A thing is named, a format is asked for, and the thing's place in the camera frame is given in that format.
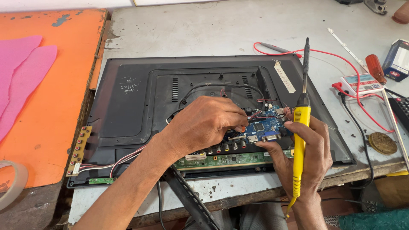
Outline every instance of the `hand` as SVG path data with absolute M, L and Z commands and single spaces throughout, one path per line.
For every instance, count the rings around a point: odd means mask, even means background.
M 230 128 L 241 131 L 242 126 L 248 125 L 246 113 L 231 99 L 200 96 L 157 135 L 166 141 L 177 160 L 219 144 Z
M 293 114 L 289 109 L 287 111 L 286 117 L 293 120 Z M 300 203 L 319 199 L 318 187 L 332 165 L 330 140 L 327 124 L 313 116 L 310 118 L 310 127 L 297 122 L 285 122 L 284 126 L 291 132 L 297 133 L 306 142 L 304 168 L 301 176 L 301 196 L 294 204 L 296 207 Z M 265 148 L 270 153 L 280 182 L 288 199 L 291 200 L 293 159 L 287 158 L 276 142 L 258 142 L 256 145 Z

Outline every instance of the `green cloth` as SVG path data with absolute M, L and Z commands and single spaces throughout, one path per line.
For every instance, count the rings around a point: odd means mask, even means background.
M 409 229 L 409 209 L 377 213 L 355 213 L 340 216 L 342 230 L 403 230 Z

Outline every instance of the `round metal disc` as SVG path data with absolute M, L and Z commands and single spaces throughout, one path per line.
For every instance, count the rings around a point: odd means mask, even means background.
M 398 150 L 398 146 L 392 138 L 383 133 L 372 133 L 369 135 L 368 141 L 372 148 L 384 155 L 394 154 Z

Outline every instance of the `ventilation slot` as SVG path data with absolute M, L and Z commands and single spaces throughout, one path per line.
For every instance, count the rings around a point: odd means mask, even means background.
M 178 101 L 178 79 L 174 78 L 172 80 L 172 102 Z
M 241 76 L 241 78 L 243 79 L 243 84 L 244 85 L 248 85 L 249 81 L 247 80 L 247 76 Z M 253 95 L 252 92 L 249 88 L 244 88 L 246 90 L 246 95 L 248 99 L 253 99 Z

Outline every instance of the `blue circuit board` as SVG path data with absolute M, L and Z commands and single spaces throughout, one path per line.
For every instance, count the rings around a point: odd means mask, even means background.
M 283 136 L 292 135 L 283 126 L 283 120 L 275 117 L 282 117 L 283 114 L 277 114 L 278 106 L 273 106 L 267 111 L 257 114 L 258 118 L 249 117 L 249 126 L 246 127 L 244 133 L 235 130 L 229 130 L 224 136 L 224 142 L 230 144 L 237 141 L 245 141 L 248 143 L 256 143 L 257 141 L 275 141 Z

